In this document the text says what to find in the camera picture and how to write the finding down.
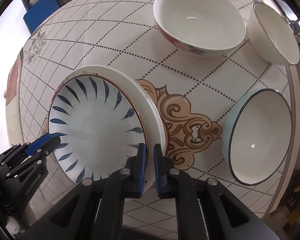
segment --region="floral bowl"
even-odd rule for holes
[[[169,42],[205,57],[235,49],[246,33],[242,16],[228,0],[155,0],[153,15]]]

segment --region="bowl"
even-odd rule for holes
[[[299,63],[300,51],[291,28],[268,5],[254,4],[247,29],[253,49],[266,62],[283,66]]]
[[[49,133],[61,136],[54,151],[74,182],[107,178],[147,146],[144,192],[155,181],[153,148],[165,149],[162,121],[146,92],[113,68],[91,65],[70,73],[59,85],[48,114]]]
[[[292,118],[284,97],[273,89],[242,97],[226,120],[222,153],[233,177],[252,186],[267,180],[287,153]]]
[[[169,42],[201,56],[226,54],[245,37],[245,22],[228,0],[155,0],[153,15]]]

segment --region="table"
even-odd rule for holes
[[[230,1],[248,22],[254,0]],[[264,62],[248,36],[236,50],[220,57],[195,57],[178,50],[156,29],[153,2],[73,0],[30,37],[19,56],[23,63],[15,64],[20,83],[18,96],[12,101],[14,109],[19,106],[23,141],[34,141],[47,132],[51,98],[66,75],[85,65],[106,65],[137,80],[151,96],[169,134],[166,155],[176,167],[194,178],[217,178],[263,217],[280,190],[288,163],[284,160],[272,177],[257,186],[239,184],[221,153],[222,127],[235,103],[258,88],[280,91],[293,112],[289,68]],[[192,120],[211,122],[213,127],[202,131],[198,125],[192,132],[196,138],[185,143],[184,129]],[[54,156],[47,158],[47,167],[49,174],[40,189],[55,204],[74,184]],[[152,187],[140,200],[126,202],[123,225],[163,239],[177,239],[174,201],[159,200]]]

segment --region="silver bolt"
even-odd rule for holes
[[[82,180],[82,184],[85,185],[85,186],[89,186],[92,184],[92,179],[90,178],[85,178]]]
[[[180,171],[178,169],[176,169],[176,168],[173,168],[173,169],[170,169],[170,173],[172,175],[178,175],[180,173]]]
[[[218,181],[214,178],[209,178],[208,179],[208,183],[212,186],[216,185],[218,183]]]
[[[120,173],[122,175],[128,175],[130,173],[130,170],[128,168],[123,168],[120,170]]]

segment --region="stacked plates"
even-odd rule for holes
[[[52,99],[48,131],[60,136],[54,154],[74,183],[107,178],[144,143],[146,191],[155,181],[154,144],[165,149],[161,118],[147,93],[120,71],[100,65],[77,69],[62,81]]]

